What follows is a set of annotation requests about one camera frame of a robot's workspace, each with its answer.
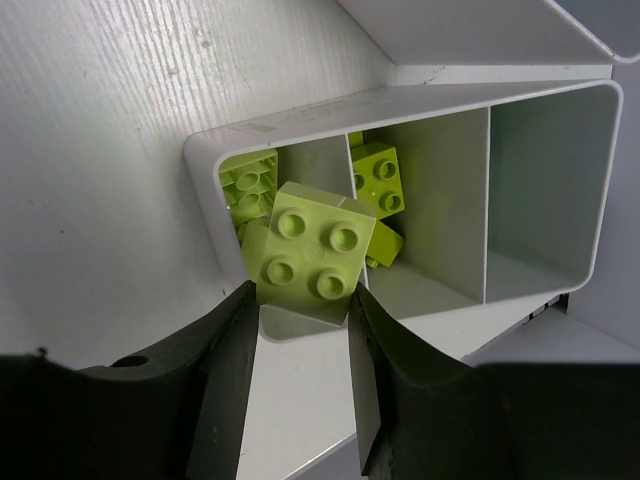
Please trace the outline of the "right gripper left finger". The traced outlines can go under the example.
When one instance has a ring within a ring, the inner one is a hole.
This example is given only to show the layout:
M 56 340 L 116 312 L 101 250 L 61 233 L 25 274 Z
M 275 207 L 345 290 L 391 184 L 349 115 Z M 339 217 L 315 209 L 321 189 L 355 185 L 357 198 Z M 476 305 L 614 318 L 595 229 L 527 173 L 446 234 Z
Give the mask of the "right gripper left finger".
M 109 366 L 1 359 L 5 479 L 232 479 L 258 339 L 256 286 Z

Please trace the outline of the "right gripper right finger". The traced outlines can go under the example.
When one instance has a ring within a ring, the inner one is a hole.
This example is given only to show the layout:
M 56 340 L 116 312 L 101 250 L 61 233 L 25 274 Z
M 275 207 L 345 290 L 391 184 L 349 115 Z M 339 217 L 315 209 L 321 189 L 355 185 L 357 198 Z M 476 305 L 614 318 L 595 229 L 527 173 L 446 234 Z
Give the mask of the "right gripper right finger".
M 360 469 L 370 479 L 635 479 L 634 363 L 469 366 L 359 287 L 348 311 Z

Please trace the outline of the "lime curved lego brick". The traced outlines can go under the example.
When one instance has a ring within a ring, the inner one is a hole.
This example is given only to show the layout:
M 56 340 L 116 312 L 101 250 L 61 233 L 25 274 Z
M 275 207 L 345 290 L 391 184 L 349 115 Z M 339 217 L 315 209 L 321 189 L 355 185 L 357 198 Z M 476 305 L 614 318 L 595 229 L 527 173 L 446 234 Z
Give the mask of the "lime curved lego brick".
M 377 221 L 366 253 L 371 268 L 390 267 L 404 245 L 404 238 L 381 221 Z

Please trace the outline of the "pale green lego brick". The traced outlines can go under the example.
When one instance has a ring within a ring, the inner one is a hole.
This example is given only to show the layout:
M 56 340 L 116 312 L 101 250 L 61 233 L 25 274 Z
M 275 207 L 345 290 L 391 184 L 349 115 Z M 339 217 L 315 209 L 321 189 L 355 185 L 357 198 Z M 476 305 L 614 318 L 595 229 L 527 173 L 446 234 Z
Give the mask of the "pale green lego brick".
M 375 208 L 365 202 L 284 183 L 259 257 L 258 303 L 341 325 L 375 224 Z

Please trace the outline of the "green small lego brick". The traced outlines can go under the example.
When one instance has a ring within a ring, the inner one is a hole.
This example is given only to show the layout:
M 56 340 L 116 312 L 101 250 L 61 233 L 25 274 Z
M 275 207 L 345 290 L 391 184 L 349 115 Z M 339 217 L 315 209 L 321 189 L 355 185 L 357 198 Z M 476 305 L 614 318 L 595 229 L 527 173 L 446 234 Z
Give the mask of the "green small lego brick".
M 396 148 L 381 142 L 351 150 L 356 198 L 371 204 L 378 219 L 405 208 Z

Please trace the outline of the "lime long lego brick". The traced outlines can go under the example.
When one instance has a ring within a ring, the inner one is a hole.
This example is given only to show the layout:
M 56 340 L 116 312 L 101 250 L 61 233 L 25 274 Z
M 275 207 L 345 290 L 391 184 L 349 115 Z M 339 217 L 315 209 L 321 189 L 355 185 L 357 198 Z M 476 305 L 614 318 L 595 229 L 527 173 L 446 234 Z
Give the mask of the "lime long lego brick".
M 219 180 L 235 227 L 269 215 L 278 189 L 278 152 L 230 157 L 219 168 Z

